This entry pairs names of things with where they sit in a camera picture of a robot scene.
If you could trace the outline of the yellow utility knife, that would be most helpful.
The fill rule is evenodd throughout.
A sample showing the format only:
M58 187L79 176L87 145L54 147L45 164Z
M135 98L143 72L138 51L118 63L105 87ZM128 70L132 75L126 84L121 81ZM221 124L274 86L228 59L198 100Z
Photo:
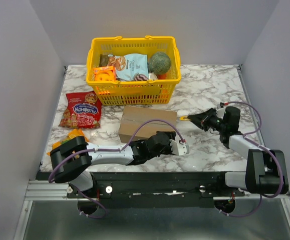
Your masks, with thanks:
M188 116L180 116L177 119L180 120L180 121L189 121Z

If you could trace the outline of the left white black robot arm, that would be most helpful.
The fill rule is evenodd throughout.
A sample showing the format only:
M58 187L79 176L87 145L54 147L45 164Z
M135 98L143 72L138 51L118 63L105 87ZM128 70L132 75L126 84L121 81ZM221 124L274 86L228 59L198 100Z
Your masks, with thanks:
M176 132L158 131L148 139L131 141L126 145L100 146L86 142L83 136L75 137L50 153L52 172L50 183L71 183L82 196L89 198L96 190L87 167L118 164L136 166L160 155L171 155L171 141Z

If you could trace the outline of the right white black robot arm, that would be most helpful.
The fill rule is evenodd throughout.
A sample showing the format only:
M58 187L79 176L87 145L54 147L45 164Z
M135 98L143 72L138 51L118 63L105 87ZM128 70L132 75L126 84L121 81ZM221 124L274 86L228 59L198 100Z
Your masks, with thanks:
M201 130L219 132L220 142L247 160L245 171L228 171L224 178L215 183L215 191L226 196L233 188L271 198L288 192L288 179L284 153L271 150L247 139L238 129L240 109L228 106L220 118L211 108L203 113L188 115L187 118Z

